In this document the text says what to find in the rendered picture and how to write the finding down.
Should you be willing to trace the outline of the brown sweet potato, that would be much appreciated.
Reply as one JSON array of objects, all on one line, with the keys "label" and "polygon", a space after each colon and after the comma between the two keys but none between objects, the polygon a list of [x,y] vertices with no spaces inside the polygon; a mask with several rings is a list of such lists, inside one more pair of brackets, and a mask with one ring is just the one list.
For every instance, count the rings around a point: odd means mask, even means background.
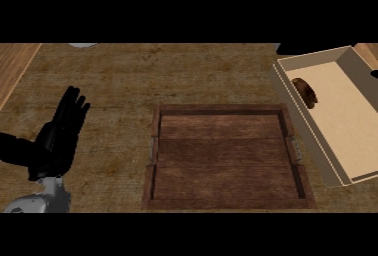
[{"label": "brown sweet potato", "polygon": [[306,108],[312,109],[314,104],[317,103],[314,90],[311,89],[308,83],[301,78],[293,78],[292,84],[299,93],[299,96],[302,98]]}]

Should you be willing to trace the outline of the light wooden block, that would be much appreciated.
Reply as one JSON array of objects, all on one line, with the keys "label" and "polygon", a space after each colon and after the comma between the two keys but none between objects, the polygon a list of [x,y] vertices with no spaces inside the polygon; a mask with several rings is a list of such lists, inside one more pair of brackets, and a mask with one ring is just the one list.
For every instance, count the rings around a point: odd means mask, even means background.
[{"label": "light wooden block", "polygon": [[371,69],[378,69],[378,43],[357,43],[354,50]]}]

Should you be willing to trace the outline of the pale wooden board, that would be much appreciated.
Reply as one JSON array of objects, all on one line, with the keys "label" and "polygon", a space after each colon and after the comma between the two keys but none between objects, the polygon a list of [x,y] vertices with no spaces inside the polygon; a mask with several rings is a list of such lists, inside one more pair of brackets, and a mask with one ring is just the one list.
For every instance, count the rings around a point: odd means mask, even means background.
[{"label": "pale wooden board", "polygon": [[41,43],[0,43],[0,110],[39,50]]}]

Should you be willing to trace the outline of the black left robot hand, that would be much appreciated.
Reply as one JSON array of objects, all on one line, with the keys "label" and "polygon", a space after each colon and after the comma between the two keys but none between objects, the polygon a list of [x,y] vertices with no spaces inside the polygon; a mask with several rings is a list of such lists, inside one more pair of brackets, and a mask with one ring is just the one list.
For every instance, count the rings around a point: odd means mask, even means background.
[{"label": "black left robot hand", "polygon": [[69,86],[33,141],[0,132],[0,161],[26,167],[29,181],[69,171],[88,109],[79,89]]}]

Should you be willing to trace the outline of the beige cardboard box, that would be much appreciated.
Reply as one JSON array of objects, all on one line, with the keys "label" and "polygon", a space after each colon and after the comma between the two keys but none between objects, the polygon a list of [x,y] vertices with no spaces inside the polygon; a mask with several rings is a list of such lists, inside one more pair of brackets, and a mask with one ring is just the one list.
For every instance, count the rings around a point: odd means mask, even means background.
[{"label": "beige cardboard box", "polygon": [[[268,77],[324,185],[378,178],[378,78],[349,46],[275,60]],[[314,90],[308,109],[292,79]]]}]

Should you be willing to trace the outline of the brown wooden tray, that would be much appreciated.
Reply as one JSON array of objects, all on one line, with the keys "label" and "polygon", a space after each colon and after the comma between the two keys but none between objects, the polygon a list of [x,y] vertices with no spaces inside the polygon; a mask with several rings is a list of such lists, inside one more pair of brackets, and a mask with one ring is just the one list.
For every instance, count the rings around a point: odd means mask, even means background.
[{"label": "brown wooden tray", "polygon": [[141,208],[312,209],[283,104],[159,104]]}]

